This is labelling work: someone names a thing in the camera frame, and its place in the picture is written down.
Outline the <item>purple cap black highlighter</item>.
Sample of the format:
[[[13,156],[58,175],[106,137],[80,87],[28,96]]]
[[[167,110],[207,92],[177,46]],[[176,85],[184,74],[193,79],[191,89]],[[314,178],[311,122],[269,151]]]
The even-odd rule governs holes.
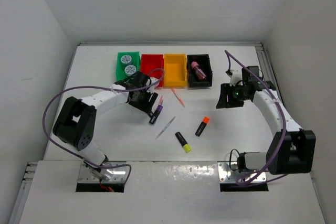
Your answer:
[[[159,117],[162,109],[163,109],[163,105],[159,104],[157,106],[156,110],[154,111],[154,113],[153,113],[153,115],[152,115],[152,117],[151,117],[151,119],[149,121],[149,124],[154,125],[156,123],[156,121],[157,121],[157,119],[158,119],[158,117]]]

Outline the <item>orange pen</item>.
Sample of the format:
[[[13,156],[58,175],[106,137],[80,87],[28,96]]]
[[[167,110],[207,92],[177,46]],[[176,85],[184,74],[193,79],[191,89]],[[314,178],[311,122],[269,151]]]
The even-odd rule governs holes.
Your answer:
[[[179,103],[182,105],[182,107],[185,107],[185,104],[184,104],[183,100],[180,98],[180,96],[178,95],[176,90],[172,87],[171,87],[171,90],[172,90],[173,94],[175,95],[175,97],[178,99]]]

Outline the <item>orange cap black highlighter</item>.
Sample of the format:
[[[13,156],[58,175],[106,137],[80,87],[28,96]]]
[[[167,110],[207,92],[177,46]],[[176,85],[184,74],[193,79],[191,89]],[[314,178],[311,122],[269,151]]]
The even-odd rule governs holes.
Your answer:
[[[197,130],[195,132],[195,135],[200,136],[203,133],[206,126],[208,125],[208,123],[209,123],[209,117],[206,116],[206,117],[203,118],[202,122],[200,123],[199,127],[197,128]]]

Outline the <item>pink capped tube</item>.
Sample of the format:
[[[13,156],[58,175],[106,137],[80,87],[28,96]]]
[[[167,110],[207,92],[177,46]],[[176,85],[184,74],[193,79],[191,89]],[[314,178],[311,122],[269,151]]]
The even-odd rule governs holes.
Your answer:
[[[206,74],[203,72],[203,70],[200,68],[199,64],[196,61],[192,61],[191,68],[199,81],[204,81],[207,79]]]

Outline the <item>yellow cap black highlighter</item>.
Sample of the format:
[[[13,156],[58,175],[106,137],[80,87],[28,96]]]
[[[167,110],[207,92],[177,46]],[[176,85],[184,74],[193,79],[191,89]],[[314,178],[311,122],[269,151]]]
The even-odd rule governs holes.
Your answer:
[[[190,145],[188,144],[188,142],[186,141],[186,139],[183,137],[183,135],[180,132],[176,132],[175,136],[186,153],[192,150]]]

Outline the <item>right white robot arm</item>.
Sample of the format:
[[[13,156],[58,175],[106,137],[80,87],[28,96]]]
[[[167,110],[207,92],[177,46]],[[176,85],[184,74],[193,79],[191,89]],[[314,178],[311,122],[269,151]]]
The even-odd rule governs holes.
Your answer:
[[[311,172],[316,135],[305,130],[288,113],[271,81],[263,81],[257,66],[238,72],[227,70],[229,83],[220,86],[218,109],[239,108],[251,101],[262,113],[273,139],[266,152],[242,152],[237,159],[239,172],[260,170],[267,165],[273,175]]]

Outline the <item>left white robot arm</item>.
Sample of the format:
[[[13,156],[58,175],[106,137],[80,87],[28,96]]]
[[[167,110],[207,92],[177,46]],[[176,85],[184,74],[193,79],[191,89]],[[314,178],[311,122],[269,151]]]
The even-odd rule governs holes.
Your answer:
[[[80,99],[68,97],[52,133],[75,149],[74,156],[99,173],[107,168],[108,159],[93,141],[96,118],[122,104],[129,104],[152,116],[152,107],[158,97],[154,89],[160,82],[161,79],[137,71],[109,88],[99,87],[99,92],[94,95]]]

